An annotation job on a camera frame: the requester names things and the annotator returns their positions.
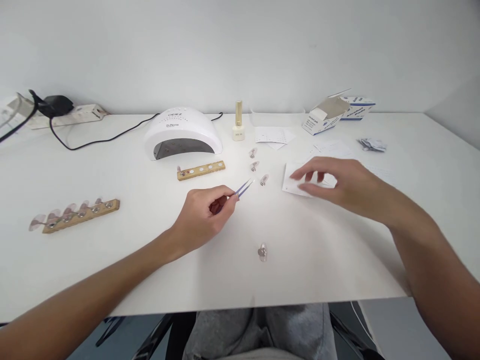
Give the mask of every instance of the black power cable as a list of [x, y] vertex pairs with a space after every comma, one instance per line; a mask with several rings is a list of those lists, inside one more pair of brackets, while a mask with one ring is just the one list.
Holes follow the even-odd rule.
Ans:
[[67, 148], [68, 150], [75, 151], [75, 150], [84, 148], [84, 147], [86, 147], [86, 146], [88, 146], [88, 145], [97, 144], [97, 143], [106, 143], [106, 142], [115, 140], [116, 138], [121, 137], [123, 134], [128, 133], [130, 130], [133, 130], [133, 129], [135, 129], [135, 128], [138, 128], [138, 127], [139, 127], [140, 125], [142, 125], [143, 123], [152, 120], [153, 118], [155, 118], [155, 117], [158, 116], [158, 115], [160, 115], [160, 113], [156, 113], [156, 114], [153, 115], [151, 118], [148, 118], [148, 119], [146, 119], [146, 120], [140, 121], [140, 122], [139, 122], [137, 125], [135, 125], [134, 127], [131, 127], [131, 128], [129, 128], [128, 130], [125, 130], [124, 132], [119, 133], [117, 136], [114, 136], [114, 137], [109, 138], [109, 139], [107, 139], [107, 140], [92, 141], [92, 142], [88, 142], [88, 143], [86, 143], [86, 144], [83, 144], [83, 145], [80, 145], [80, 146], [77, 146], [77, 147], [74, 147], [74, 148], [68, 147], [68, 146], [65, 145], [65, 143], [59, 138], [59, 136], [57, 135], [57, 133], [56, 133], [55, 130], [54, 130], [54, 127], [52, 126], [52, 120], [54, 119], [53, 117], [50, 118], [48, 124], [50, 125], [50, 130], [51, 130], [52, 134], [55, 135], [55, 137], [57, 138], [57, 140], [58, 140], [65, 148]]
[[214, 118], [214, 119], [212, 119], [212, 121], [213, 121], [213, 120], [220, 119], [220, 118], [221, 118], [221, 117], [224, 115], [224, 113], [223, 113], [223, 112], [219, 112], [218, 114], [219, 114], [220, 116], [219, 116], [219, 117], [216, 117], [216, 118]]

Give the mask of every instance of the forearm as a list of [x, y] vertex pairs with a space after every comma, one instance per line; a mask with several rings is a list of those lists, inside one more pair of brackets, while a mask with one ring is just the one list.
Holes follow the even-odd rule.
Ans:
[[65, 359], [122, 299], [175, 250], [169, 231], [0, 329], [1, 359]]
[[389, 228], [418, 311], [454, 359], [478, 359], [480, 284], [434, 220], [420, 207], [411, 210]]

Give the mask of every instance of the hand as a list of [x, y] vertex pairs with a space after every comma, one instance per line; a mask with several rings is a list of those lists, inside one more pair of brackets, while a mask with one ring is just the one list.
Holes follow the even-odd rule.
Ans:
[[[314, 172], [317, 172], [318, 183], [323, 181], [325, 174], [333, 175], [337, 180], [335, 188], [309, 183]], [[425, 213], [407, 196], [372, 174], [357, 160], [317, 156], [294, 171], [290, 177], [300, 180], [304, 175], [305, 183], [298, 186], [301, 190], [387, 226], [396, 226], [412, 214]]]
[[234, 213], [238, 200], [235, 191], [225, 185], [190, 190], [180, 215], [166, 231], [171, 251], [168, 262], [198, 249], [217, 235]]

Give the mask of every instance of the tweezers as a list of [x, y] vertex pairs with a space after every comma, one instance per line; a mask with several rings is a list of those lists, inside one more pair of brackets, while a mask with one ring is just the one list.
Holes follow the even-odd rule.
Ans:
[[240, 188], [235, 192], [235, 194], [238, 194], [238, 198], [240, 198], [243, 195], [243, 193], [247, 191], [247, 189], [250, 187], [250, 185], [252, 185], [255, 182], [255, 180], [253, 180], [251, 183], [248, 184], [248, 182], [250, 180], [251, 179], [248, 179], [247, 181], [245, 181], [245, 183], [242, 186], [240, 186]]

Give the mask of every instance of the left hand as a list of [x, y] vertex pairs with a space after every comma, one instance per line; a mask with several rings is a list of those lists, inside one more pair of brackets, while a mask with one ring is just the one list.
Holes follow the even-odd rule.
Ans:
[[234, 213], [237, 201], [239, 196], [225, 185], [190, 190], [177, 220], [167, 231], [177, 249], [170, 261], [198, 249], [217, 235]]

